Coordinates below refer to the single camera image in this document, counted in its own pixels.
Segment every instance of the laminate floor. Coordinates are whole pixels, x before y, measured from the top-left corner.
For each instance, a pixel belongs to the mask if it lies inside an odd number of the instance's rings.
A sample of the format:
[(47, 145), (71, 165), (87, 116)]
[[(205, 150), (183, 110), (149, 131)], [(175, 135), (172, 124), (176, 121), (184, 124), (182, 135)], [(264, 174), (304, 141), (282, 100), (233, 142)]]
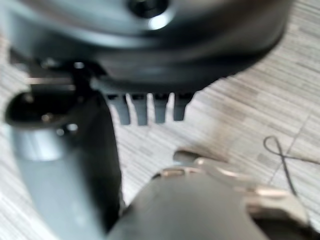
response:
[[(198, 92), (185, 121), (172, 121), (173, 101), (165, 124), (121, 126), (113, 110), (124, 196), (129, 202), (159, 169), (172, 164), (177, 148), (228, 160), (263, 183), (287, 189), (279, 157), (263, 147), (277, 136), (284, 151), (320, 160), (320, 1), (295, 3), (287, 34), (254, 67)], [(8, 42), (0, 40), (0, 111), (25, 89), (25, 75), (7, 63)], [(0, 239), (56, 239), (42, 223), (20, 180), (9, 144), (0, 134)], [(320, 166), (290, 161), (301, 200), (320, 230)]]

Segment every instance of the screw hole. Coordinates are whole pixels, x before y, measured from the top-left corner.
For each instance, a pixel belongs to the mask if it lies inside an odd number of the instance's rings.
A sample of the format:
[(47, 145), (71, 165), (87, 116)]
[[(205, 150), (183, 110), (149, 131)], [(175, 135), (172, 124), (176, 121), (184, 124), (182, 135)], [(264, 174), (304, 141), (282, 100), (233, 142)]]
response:
[(129, 8), (137, 16), (151, 19), (162, 14), (169, 6), (169, 0), (130, 0)]

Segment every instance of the black wire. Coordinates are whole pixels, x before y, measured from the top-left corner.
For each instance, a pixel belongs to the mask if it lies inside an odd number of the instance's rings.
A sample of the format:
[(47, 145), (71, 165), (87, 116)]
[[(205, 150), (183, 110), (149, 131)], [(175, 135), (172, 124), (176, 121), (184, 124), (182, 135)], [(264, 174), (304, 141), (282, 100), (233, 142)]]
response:
[[(271, 148), (268, 147), (268, 144), (267, 142), (269, 140), (274, 140), (275, 144), (276, 144), (276, 147), (277, 147), (277, 150), (278, 152), (272, 150)], [(307, 163), (312, 163), (312, 164), (316, 164), (316, 165), (320, 165), (320, 162), (319, 161), (315, 161), (315, 160), (312, 160), (312, 159), (307, 159), (307, 158), (302, 158), (302, 157), (294, 157), (294, 156), (289, 156), (289, 155), (285, 155), (283, 153), (283, 148), (278, 140), (278, 138), (276, 136), (267, 136), (264, 140), (263, 140), (263, 146), (264, 148), (274, 154), (274, 155), (278, 155), (280, 158), (281, 158), (281, 162), (282, 162), (282, 165), (283, 165), (283, 170), (284, 170), (284, 173), (285, 173), (285, 177), (286, 177), (286, 180), (288, 182), (288, 185), (290, 187), (290, 190), (291, 192), (296, 196), (298, 197), (298, 193), (297, 193), (297, 190), (293, 184), (293, 181), (291, 179), (291, 175), (290, 175), (290, 172), (289, 172), (289, 169), (288, 169), (288, 165), (287, 165), (287, 159), (292, 159), (292, 160), (299, 160), (299, 161), (302, 161), (302, 162), (307, 162)]]

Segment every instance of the screw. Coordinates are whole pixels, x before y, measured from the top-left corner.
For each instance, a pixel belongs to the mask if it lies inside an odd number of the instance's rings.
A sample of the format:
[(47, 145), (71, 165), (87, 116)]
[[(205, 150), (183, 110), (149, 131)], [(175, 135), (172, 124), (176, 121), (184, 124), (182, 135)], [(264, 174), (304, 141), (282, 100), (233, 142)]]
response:
[(50, 121), (54, 118), (54, 115), (50, 112), (46, 113), (45, 115), (42, 115), (41, 120), (44, 123), (50, 123)]

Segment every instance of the floor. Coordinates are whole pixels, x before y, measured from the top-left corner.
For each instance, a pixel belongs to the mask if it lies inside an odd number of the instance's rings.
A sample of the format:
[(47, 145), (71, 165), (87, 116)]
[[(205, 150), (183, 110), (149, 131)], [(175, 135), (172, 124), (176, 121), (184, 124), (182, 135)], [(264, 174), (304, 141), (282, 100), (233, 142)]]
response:
[[(280, 160), (263, 147), (277, 136), (285, 152), (320, 160), (320, 1), (295, 4), (288, 33), (266, 59), (246, 72), (222, 79), (196, 94), (184, 122), (120, 126), (113, 112), (129, 202), (151, 175), (172, 163), (177, 148), (228, 160), (261, 182), (288, 188)], [(23, 73), (6, 62), (0, 40), (0, 111), (26, 88)], [(0, 134), (0, 239), (54, 240), (32, 207), (15, 166), (4, 128)], [(320, 230), (320, 166), (290, 161), (301, 200)]]

